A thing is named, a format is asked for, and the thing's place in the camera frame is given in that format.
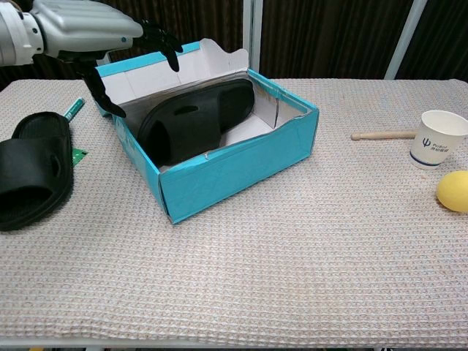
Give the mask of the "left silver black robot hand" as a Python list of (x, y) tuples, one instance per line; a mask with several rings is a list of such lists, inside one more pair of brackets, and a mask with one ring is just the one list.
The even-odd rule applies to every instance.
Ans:
[(106, 94), (97, 71), (97, 61), (106, 53), (133, 47), (159, 51), (170, 68), (179, 71), (181, 43), (152, 20), (135, 20), (98, 1), (33, 1), (30, 13), (41, 29), (44, 54), (71, 64), (97, 104), (110, 114), (126, 116)]

